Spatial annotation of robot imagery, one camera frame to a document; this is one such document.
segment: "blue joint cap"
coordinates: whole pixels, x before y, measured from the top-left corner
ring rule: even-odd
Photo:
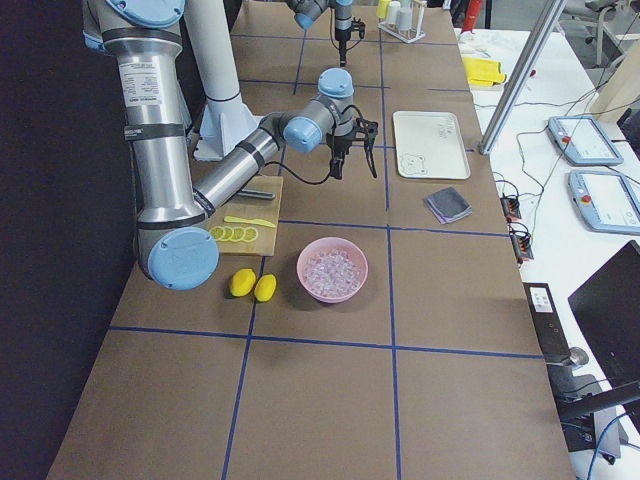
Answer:
[[[107,49],[104,47],[104,43],[102,43],[102,40],[94,37],[93,35],[89,35],[87,32],[82,32],[82,34],[84,35],[84,44],[87,48],[93,50],[94,52],[108,55]]]
[[[347,98],[353,95],[353,79],[342,68],[330,68],[320,75],[318,90],[327,97]]]
[[[309,153],[322,141],[320,126],[307,117],[294,117],[284,128],[284,139],[302,153]]]
[[[314,20],[311,19],[311,17],[305,15],[304,13],[296,13],[293,18],[295,19],[296,23],[298,25],[300,25],[300,28],[302,28],[303,30],[308,30],[309,27],[311,27],[311,25],[313,25]]]
[[[218,245],[209,232],[184,227],[167,233],[149,254],[151,278],[171,290],[189,290],[204,283],[218,266]]]
[[[107,0],[126,20],[146,28],[167,28],[184,14],[185,0]]]

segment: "white tray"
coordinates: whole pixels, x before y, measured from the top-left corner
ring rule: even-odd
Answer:
[[[405,178],[469,178],[458,119],[446,112],[395,112],[398,173]]]

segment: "red object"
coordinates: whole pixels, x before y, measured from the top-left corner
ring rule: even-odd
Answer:
[[[480,8],[482,8],[482,0],[471,0],[469,2],[467,13],[464,16],[464,23],[462,24],[462,32],[470,32],[476,26]]]

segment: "cutting board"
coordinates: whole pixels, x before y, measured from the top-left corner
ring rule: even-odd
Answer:
[[[280,200],[282,198],[282,177],[253,177],[245,185],[247,190],[259,190],[276,194],[273,200],[258,200],[235,196],[220,207],[209,219],[209,229],[215,226],[249,227],[258,231],[258,238],[253,242],[218,242],[221,254],[230,255],[260,255],[272,257],[276,248],[278,234],[278,218],[280,217]],[[226,223],[224,217],[232,215],[247,219],[261,218],[275,224],[276,228],[246,223]]]

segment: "dark background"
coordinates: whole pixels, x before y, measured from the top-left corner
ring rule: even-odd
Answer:
[[[0,478],[41,479],[134,263],[132,174],[116,62],[84,47],[80,1],[2,17]],[[178,72],[195,112],[190,52]]]

